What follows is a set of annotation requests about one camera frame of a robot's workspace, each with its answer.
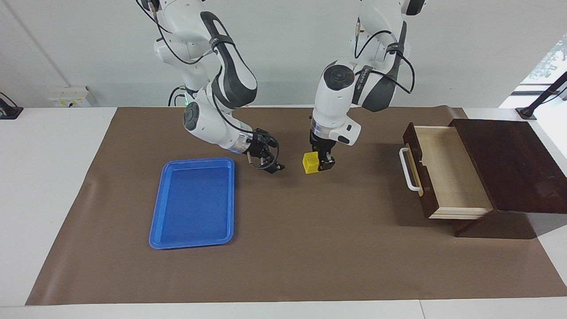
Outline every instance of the table surface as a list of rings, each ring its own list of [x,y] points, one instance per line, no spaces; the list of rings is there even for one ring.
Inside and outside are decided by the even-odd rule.
[[[51,245],[115,113],[115,108],[29,108],[0,122],[0,318],[565,318],[567,297],[315,303],[131,304],[24,307]],[[510,109],[466,109],[472,119],[521,120]],[[551,116],[530,122],[567,175],[565,135]],[[567,227],[539,238],[567,282]]]

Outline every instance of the dark brown wooden cabinet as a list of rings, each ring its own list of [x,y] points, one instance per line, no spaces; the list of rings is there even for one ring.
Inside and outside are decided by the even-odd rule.
[[[404,142],[425,217],[450,220],[456,236],[531,239],[567,225],[567,178],[529,123],[410,123]]]

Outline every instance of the yellow block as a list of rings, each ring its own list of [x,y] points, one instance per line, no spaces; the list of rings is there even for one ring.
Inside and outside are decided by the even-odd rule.
[[[305,153],[303,155],[303,168],[305,174],[319,172],[319,154],[317,152]]]

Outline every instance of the brown mat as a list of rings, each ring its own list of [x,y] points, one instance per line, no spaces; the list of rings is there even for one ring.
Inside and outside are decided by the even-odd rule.
[[[362,124],[337,165],[305,175],[309,109],[236,112],[280,141],[269,175],[183,129],[181,108],[118,109],[28,305],[462,299],[566,296],[538,240],[455,238],[423,217],[398,158],[408,123],[447,125],[462,110],[351,111]],[[153,250],[162,166],[231,156],[236,230],[225,246]]]

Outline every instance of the blue tray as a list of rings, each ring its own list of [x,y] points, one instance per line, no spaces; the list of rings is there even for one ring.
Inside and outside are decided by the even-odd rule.
[[[234,234],[234,161],[172,161],[163,167],[150,246],[172,249],[226,244]]]

